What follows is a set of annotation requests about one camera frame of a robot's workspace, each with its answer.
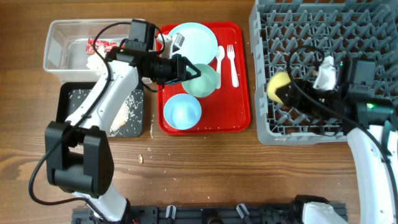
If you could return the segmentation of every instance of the red tray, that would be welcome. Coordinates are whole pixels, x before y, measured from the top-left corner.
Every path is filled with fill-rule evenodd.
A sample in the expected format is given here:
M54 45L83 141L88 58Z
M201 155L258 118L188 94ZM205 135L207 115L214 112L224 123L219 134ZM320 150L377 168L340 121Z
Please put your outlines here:
M233 22L204 22L202 24L213 31L216 35L218 45L222 45L225 50L228 44L234 45L239 87L235 88L232 86L231 64L225 53L225 58L221 64L221 88L215 90L210 96L198 99L202 109L199 122L191 129L180 131L167 124L163 116L163 108L167 100L172 96L187 92L182 88L182 84L166 86L164 90L158 92L157 103L159 126L167 134L180 135L242 131L250 124L250 102L242 31ZM163 34L168 34L177 25L179 24L163 26L161 31ZM214 59L209 65L216 69L217 60Z

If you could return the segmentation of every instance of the green bowl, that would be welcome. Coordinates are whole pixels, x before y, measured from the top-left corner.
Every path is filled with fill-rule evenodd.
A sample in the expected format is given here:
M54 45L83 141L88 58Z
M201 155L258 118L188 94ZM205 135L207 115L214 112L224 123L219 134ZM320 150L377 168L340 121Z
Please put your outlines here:
M194 66L201 71L201 76L199 78L183 82L182 87L189 95L203 98L216 90L218 82L217 73L209 65L196 64ZM187 68L187 71L192 75L196 74L196 72L191 68Z

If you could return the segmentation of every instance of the gray plastic crate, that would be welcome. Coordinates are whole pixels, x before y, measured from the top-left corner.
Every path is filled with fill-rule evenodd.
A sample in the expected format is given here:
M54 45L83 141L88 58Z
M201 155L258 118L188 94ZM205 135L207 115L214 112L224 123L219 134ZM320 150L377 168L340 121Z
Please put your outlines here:
M345 55L377 61L376 95L398 105L398 1L341 1L303 3L302 0L256 0L249 16L251 52L256 71L257 135L267 145L315 144L346 141L340 121L310 120L295 108L268 99L266 85L295 47L314 45L335 62ZM301 51L291 60L292 75L314 81L312 62L318 53Z

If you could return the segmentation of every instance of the white plate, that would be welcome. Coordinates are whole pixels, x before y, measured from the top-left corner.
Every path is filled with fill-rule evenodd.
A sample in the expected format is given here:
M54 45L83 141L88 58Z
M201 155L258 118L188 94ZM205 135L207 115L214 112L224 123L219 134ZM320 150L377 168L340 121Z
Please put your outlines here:
M176 33L183 35L185 40L181 49L173 54L186 56L192 64L209 64L216 56L217 38L207 26L188 22L174 27L169 36L173 36Z

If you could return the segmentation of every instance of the blue bowl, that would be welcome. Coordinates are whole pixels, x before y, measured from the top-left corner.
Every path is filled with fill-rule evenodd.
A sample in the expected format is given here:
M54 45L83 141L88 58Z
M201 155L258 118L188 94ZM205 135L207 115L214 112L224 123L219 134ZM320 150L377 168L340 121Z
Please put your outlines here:
M171 127L187 130L199 122L201 106L195 97L184 93L177 94L167 100L163 116Z

